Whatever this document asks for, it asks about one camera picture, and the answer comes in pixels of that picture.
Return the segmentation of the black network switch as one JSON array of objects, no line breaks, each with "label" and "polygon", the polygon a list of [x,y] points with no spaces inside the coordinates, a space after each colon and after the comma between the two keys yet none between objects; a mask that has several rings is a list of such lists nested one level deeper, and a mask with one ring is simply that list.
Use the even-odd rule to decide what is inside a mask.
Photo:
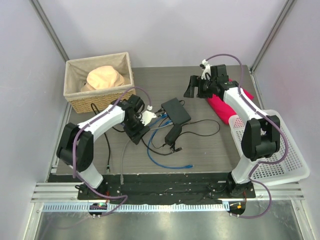
[{"label": "black network switch", "polygon": [[161,107],[167,113],[174,125],[183,125],[191,120],[191,116],[177,98],[172,98],[171,100],[162,103]]}]

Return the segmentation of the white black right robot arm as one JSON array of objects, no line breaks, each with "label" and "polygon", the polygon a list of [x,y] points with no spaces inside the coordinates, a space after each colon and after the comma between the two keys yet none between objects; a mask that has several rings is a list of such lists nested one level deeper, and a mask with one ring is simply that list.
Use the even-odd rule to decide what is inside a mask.
[{"label": "white black right robot arm", "polygon": [[244,123],[241,139],[242,155],[237,166],[228,174],[226,193],[233,198],[249,188],[250,174],[259,160],[270,158],[280,150],[280,119],[261,111],[241,89],[238,82],[230,80],[224,64],[200,65],[202,75],[192,75],[185,98],[206,99],[219,97],[230,106]]}]

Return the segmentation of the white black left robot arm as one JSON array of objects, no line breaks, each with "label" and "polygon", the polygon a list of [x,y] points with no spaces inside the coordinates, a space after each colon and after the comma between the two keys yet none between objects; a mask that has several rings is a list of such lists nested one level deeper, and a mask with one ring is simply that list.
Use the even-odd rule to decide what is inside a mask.
[{"label": "white black left robot arm", "polygon": [[113,101],[105,110],[84,122],[65,125],[56,156],[72,168],[75,177],[88,185],[93,198],[100,200],[107,192],[107,183],[93,164],[95,141],[121,124],[129,139],[137,145],[157,117],[150,105],[140,112],[143,105],[142,99],[133,94],[129,99]]}]

